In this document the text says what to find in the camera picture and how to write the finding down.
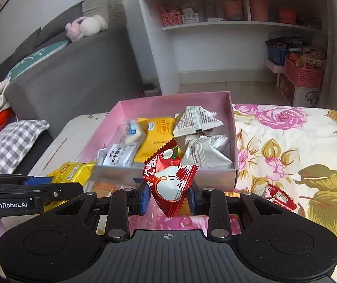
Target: gray and white checkered pillow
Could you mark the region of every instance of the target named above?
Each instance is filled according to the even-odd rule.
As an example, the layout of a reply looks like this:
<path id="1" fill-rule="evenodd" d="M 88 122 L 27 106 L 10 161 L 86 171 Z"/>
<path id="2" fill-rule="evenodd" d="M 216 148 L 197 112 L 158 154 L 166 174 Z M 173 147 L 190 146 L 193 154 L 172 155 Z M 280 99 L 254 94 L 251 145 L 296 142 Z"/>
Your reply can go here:
<path id="1" fill-rule="evenodd" d="M 45 120 L 21 120 L 0 131 L 0 174 L 11 174 L 40 133 L 49 128 Z"/>

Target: stuffed bunny toy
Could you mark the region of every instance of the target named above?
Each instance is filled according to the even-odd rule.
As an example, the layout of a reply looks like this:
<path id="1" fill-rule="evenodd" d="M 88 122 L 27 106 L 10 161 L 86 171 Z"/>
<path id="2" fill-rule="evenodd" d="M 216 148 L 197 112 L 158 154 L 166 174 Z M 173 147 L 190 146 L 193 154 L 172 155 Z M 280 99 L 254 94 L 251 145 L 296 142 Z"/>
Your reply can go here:
<path id="1" fill-rule="evenodd" d="M 91 36 L 100 31 L 108 30 L 107 21 L 100 15 L 93 17 L 80 17 L 73 23 L 65 26 L 66 36 L 71 41 L 77 41 L 85 36 Z"/>

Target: blue storage box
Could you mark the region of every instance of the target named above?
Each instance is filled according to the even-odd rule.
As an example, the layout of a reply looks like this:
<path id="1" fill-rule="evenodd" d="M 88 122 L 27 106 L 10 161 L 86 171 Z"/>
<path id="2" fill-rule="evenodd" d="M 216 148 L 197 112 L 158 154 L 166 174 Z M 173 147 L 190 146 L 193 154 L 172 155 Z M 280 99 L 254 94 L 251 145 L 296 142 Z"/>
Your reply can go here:
<path id="1" fill-rule="evenodd" d="M 290 55 L 288 49 L 278 49 L 275 46 L 268 46 L 268 57 L 277 66 L 285 66 L 285 56 Z"/>

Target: red basket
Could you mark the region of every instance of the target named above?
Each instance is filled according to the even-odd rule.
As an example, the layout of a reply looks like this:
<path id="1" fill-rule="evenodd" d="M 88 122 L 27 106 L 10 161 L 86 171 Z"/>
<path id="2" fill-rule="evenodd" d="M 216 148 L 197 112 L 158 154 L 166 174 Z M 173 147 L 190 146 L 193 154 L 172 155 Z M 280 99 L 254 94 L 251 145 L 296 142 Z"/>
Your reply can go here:
<path id="1" fill-rule="evenodd" d="M 175 12 L 164 13 L 160 15 L 162 17 L 162 22 L 165 27 L 172 25 L 182 24 L 182 12 L 177 10 Z"/>
<path id="2" fill-rule="evenodd" d="M 285 74 L 297 87 L 320 88 L 324 72 L 309 68 L 297 67 L 287 56 L 285 57 Z"/>
<path id="3" fill-rule="evenodd" d="M 296 24 L 297 12 L 289 8 L 279 8 L 279 18 L 281 23 Z"/>

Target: tiled floor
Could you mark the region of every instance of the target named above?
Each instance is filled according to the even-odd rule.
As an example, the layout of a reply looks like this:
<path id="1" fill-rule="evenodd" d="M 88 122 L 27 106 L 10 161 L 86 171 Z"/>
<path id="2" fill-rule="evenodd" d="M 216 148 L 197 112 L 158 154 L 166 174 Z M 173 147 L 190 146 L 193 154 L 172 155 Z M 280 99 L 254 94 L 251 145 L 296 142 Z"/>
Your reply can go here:
<path id="1" fill-rule="evenodd" d="M 227 82 L 182 85 L 179 93 L 230 91 L 235 104 L 288 105 L 288 102 L 272 83 Z"/>

